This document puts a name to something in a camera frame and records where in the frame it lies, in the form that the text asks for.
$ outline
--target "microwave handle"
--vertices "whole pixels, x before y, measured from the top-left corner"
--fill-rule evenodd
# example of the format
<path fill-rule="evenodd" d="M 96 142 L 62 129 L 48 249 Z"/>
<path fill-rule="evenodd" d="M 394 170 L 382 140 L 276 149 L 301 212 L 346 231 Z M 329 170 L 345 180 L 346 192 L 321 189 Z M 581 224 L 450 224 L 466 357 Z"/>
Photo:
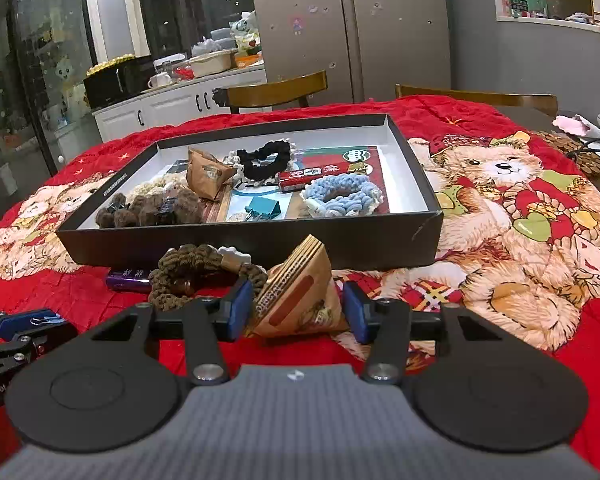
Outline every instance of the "microwave handle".
<path fill-rule="evenodd" d="M 122 81 L 120 81 L 120 69 L 116 69 L 116 79 L 118 80 L 118 88 L 120 88 L 120 92 L 124 92 L 125 89 L 122 88 Z"/>

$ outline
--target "woven placemat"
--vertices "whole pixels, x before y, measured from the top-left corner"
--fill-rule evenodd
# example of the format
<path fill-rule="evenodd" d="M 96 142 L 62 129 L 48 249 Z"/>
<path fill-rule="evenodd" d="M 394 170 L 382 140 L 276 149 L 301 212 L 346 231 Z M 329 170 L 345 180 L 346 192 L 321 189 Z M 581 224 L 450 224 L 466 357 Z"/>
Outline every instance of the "woven placemat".
<path fill-rule="evenodd" d="M 561 136 L 555 132 L 532 132 L 542 137 L 547 143 L 560 152 L 567 153 L 582 147 L 577 140 Z M 587 176 L 600 176 L 600 156 L 595 152 L 580 152 L 576 158 L 576 164 Z"/>

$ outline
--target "blue scrunchie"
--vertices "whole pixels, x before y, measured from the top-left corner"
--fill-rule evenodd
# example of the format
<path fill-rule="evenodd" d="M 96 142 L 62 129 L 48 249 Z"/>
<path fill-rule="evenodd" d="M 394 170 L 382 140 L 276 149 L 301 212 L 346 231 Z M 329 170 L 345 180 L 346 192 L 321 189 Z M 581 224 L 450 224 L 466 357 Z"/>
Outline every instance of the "blue scrunchie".
<path fill-rule="evenodd" d="M 302 192 L 308 205 L 314 206 L 314 216 L 365 215 L 382 202 L 382 192 L 366 175 L 340 174 L 314 180 Z"/>

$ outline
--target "sliding glass door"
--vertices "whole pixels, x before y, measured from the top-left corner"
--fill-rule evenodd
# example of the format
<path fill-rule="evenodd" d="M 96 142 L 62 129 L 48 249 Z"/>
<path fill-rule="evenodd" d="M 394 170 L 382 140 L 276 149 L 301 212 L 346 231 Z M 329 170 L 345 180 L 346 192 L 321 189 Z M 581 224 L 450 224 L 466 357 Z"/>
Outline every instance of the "sliding glass door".
<path fill-rule="evenodd" d="M 102 142 L 82 80 L 95 62 L 84 0 L 0 0 L 0 218 Z"/>

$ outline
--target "window sill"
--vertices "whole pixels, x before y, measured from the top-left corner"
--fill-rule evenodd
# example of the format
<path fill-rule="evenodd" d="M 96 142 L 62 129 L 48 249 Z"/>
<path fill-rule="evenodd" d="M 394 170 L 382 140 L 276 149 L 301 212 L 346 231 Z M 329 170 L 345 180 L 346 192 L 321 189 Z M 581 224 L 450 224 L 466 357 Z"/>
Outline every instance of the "window sill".
<path fill-rule="evenodd" d="M 556 27 L 579 28 L 581 30 L 589 30 L 600 34 L 599 25 L 589 25 L 589 23 L 567 22 L 566 20 L 550 20 L 548 18 L 514 18 L 512 16 L 498 16 L 499 22 L 522 22 L 522 23 L 541 23 L 542 25 L 554 25 Z"/>

